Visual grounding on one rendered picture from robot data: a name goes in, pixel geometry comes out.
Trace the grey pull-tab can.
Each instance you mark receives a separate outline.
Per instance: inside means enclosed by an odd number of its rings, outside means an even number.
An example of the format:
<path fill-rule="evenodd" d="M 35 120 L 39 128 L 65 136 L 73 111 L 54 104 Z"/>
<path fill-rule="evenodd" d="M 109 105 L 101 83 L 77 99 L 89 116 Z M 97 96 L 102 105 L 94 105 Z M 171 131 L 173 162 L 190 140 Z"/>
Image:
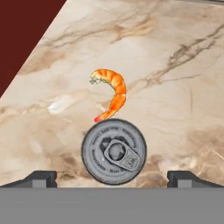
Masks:
<path fill-rule="evenodd" d="M 97 181 L 124 185 L 144 168 L 147 144 L 137 126 L 122 119 L 108 119 L 95 124 L 81 145 L 82 162 Z"/>

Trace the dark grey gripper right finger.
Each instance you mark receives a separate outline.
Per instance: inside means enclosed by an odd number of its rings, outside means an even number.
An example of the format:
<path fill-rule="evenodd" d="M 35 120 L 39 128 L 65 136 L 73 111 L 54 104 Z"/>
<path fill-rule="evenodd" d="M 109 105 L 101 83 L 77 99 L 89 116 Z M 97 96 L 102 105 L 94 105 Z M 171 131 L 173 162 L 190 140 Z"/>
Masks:
<path fill-rule="evenodd" d="M 223 188 L 223 185 L 201 179 L 191 171 L 168 171 L 167 178 L 168 188 Z"/>

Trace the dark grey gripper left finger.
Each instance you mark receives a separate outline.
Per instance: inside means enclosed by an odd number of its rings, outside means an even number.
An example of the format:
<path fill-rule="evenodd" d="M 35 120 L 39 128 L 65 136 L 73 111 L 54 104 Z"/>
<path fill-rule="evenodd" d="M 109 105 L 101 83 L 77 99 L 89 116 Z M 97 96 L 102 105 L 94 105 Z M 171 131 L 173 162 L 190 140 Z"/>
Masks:
<path fill-rule="evenodd" d="M 33 171 L 27 177 L 2 185 L 2 188 L 56 188 L 56 171 Z"/>

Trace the orange shrimp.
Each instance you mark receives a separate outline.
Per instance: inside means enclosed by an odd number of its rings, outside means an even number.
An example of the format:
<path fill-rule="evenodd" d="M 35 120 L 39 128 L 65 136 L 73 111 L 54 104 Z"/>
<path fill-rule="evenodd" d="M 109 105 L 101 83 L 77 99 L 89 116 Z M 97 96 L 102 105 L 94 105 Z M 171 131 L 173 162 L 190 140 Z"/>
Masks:
<path fill-rule="evenodd" d="M 108 109 L 98 115 L 94 119 L 94 121 L 98 123 L 103 120 L 109 119 L 126 102 L 127 90 L 124 78 L 115 71 L 109 69 L 97 69 L 91 73 L 89 82 L 91 84 L 99 82 L 107 83 L 114 89 L 115 95 L 113 96 Z"/>

